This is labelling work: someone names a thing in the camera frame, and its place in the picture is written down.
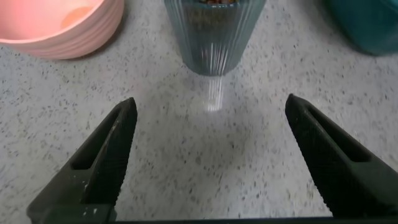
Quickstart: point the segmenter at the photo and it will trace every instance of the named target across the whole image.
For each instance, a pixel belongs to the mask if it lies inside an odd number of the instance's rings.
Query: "ribbed glass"
[[[198,74],[220,76],[239,63],[266,0],[164,2],[184,63]]]

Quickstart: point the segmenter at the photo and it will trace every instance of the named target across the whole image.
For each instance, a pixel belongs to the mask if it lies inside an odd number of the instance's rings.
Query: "pink bowl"
[[[124,0],[0,0],[0,43],[68,59],[101,47],[118,27]]]

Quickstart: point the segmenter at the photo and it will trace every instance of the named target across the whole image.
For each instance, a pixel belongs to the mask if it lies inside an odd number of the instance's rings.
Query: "ribbed bowl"
[[[224,75],[237,66],[266,3],[164,1],[184,63],[194,72],[208,76]]]
[[[0,43],[38,57],[55,59],[81,57],[101,47],[115,32],[124,9],[124,0],[13,1],[18,3],[8,6],[7,3],[12,1],[0,0],[0,4],[3,3],[3,9],[0,9]],[[29,9],[26,4],[30,2],[34,5]],[[85,15],[78,15],[76,11],[81,4],[91,4]],[[11,14],[13,7],[17,8],[14,10],[17,13]],[[30,13],[39,7],[43,16],[52,19],[43,18],[37,12]],[[64,12],[65,7],[69,7],[70,12]],[[80,18],[74,21],[73,16]]]

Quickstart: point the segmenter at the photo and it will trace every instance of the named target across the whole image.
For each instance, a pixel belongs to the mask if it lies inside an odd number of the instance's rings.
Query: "speckled countertop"
[[[26,206],[110,109],[139,113],[120,220],[330,215],[284,115],[311,101],[398,170],[397,57],[353,51],[315,1],[269,1],[223,78],[182,63],[162,1],[127,1],[123,29],[90,57],[0,50],[0,223]]]

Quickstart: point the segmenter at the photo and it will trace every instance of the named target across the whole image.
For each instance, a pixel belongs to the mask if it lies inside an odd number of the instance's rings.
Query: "teal container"
[[[372,55],[398,52],[398,0],[327,0],[345,35]]]
[[[201,75],[221,76],[239,63],[266,0],[164,2],[187,67]]]

